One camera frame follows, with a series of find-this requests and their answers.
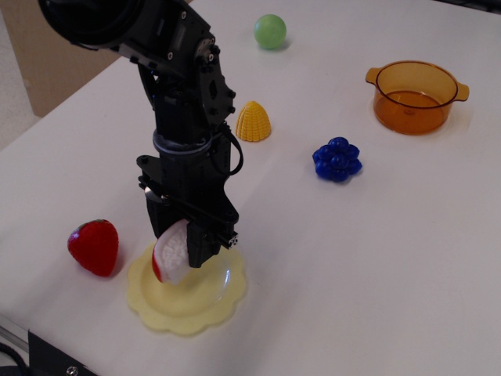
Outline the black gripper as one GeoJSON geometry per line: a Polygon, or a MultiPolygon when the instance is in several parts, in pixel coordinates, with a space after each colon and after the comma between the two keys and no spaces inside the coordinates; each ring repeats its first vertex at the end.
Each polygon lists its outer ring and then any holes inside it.
{"type": "Polygon", "coordinates": [[[136,163],[142,170],[139,186],[145,191],[155,237],[181,219],[192,221],[187,225],[190,267],[200,268],[221,245],[236,244],[239,215],[225,194],[230,152],[142,155],[136,163]]]}

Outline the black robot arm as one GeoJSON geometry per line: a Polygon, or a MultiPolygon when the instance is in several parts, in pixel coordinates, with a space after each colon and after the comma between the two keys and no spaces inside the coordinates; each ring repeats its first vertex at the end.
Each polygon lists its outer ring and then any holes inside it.
{"type": "Polygon", "coordinates": [[[156,156],[137,159],[153,231],[186,220],[189,264],[236,243],[239,216],[225,194],[240,171],[227,124],[235,92],[209,24],[184,1],[42,1],[52,29],[71,44],[110,50],[137,66],[155,114],[156,156]]]}

